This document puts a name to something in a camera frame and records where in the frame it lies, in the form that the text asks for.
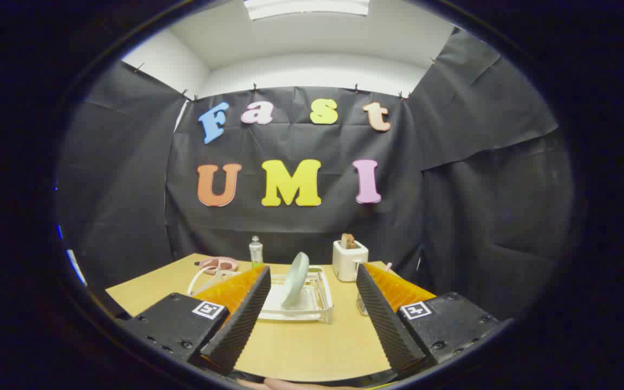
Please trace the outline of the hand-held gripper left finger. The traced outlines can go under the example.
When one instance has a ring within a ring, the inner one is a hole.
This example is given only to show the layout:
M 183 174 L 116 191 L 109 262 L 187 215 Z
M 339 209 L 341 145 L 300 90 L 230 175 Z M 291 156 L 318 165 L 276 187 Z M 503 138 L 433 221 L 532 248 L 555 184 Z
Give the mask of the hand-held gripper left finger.
M 173 292 L 125 321 L 134 338 L 169 358 L 219 374 L 235 368 L 271 289 L 269 266 L 189 296 Z

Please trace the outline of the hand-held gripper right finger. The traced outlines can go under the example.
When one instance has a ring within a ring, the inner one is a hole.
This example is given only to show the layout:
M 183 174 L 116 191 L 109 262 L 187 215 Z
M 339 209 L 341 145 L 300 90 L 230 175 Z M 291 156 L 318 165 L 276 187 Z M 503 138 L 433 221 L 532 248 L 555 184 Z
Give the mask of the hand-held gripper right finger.
M 461 294 L 432 294 L 378 266 L 361 264 L 356 286 L 399 379 L 458 357 L 501 328 Z

